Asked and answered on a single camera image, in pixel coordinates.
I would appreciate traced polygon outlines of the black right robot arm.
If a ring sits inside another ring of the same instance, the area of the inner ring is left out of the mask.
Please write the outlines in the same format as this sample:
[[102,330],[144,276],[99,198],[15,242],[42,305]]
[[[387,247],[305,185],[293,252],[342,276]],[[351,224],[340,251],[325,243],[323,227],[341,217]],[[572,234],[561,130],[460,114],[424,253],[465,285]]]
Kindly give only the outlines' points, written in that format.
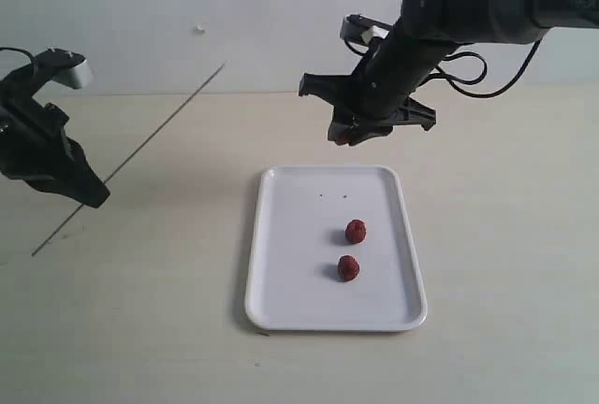
[[436,113],[415,99],[417,88],[444,79],[461,92],[465,80],[442,62],[470,55],[474,44],[530,45],[538,49],[553,28],[595,28],[598,0],[402,0],[393,24],[359,14],[343,19],[340,37],[364,52],[348,75],[304,74],[299,95],[333,107],[328,139],[356,146],[386,137],[395,127],[430,130]]

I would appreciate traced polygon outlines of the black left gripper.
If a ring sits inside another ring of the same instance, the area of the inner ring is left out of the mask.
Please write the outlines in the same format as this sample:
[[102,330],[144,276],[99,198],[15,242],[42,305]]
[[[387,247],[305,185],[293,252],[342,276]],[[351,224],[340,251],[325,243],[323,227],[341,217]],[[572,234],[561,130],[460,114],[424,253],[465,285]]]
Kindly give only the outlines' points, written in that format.
[[110,196],[89,166],[81,145],[66,133],[68,116],[33,98],[1,96],[1,173],[43,194],[60,195],[89,208]]

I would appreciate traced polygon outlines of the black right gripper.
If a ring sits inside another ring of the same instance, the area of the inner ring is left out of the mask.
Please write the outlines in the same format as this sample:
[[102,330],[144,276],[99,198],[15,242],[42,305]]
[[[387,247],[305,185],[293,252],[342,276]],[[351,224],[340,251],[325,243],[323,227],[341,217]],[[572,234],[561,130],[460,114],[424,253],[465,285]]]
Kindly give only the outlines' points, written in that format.
[[327,138],[348,132],[348,145],[387,137],[393,126],[418,125],[428,131],[436,125],[436,111],[411,98],[431,73],[430,62],[405,60],[362,61],[349,75],[305,73],[299,95],[313,95],[332,105]]

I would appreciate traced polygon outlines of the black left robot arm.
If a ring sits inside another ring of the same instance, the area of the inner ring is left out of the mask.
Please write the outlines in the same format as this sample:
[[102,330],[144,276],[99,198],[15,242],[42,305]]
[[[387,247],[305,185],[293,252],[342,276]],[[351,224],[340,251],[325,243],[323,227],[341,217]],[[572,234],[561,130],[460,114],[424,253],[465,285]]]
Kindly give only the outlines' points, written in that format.
[[1,80],[1,174],[38,192],[70,198],[97,209],[110,191],[94,173],[82,146],[66,134],[69,117],[34,98],[31,66]]

